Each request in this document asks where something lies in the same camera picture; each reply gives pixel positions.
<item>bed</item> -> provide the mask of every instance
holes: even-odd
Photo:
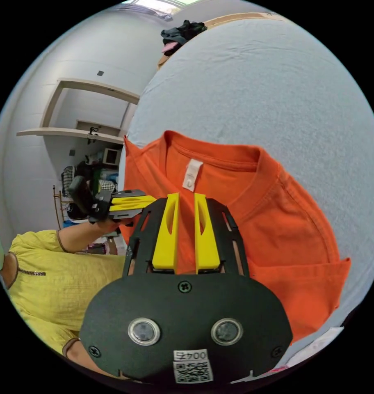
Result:
[[[244,18],[201,33],[145,88],[128,138],[165,130],[222,144],[260,145],[313,196],[352,268],[341,305],[278,366],[342,324],[374,280],[374,115],[335,56],[286,20]],[[125,156],[120,163],[123,188]]]

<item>qr code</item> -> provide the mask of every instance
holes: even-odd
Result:
[[[174,362],[177,383],[203,383],[213,381],[209,361]]]

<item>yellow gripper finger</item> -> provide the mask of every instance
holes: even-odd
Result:
[[[156,199],[152,196],[114,198],[112,200],[112,205],[109,208],[109,212],[144,209],[155,200]]]
[[[195,270],[214,270],[220,265],[216,238],[213,232],[212,221],[206,196],[194,194],[195,206]]]
[[[168,195],[153,255],[153,268],[173,270],[177,267],[179,227],[179,193]]]

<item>wooden headboard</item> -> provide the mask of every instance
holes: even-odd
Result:
[[[239,21],[241,19],[273,19],[276,21],[289,21],[288,19],[284,18],[281,15],[273,15],[264,12],[245,12],[242,14],[230,14],[230,15],[219,16],[218,18],[210,19],[209,21],[205,22],[205,26],[208,28],[208,30],[210,30],[214,27],[223,25],[225,23]],[[157,63],[157,70],[159,70],[167,62],[169,58],[170,56],[163,55],[159,60],[159,62]]]

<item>pink cloth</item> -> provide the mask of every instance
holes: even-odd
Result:
[[[164,46],[164,48],[162,49],[161,53],[164,53],[167,50],[170,50],[170,49],[174,48],[177,44],[178,44],[177,42],[169,42],[168,44],[166,44]]]

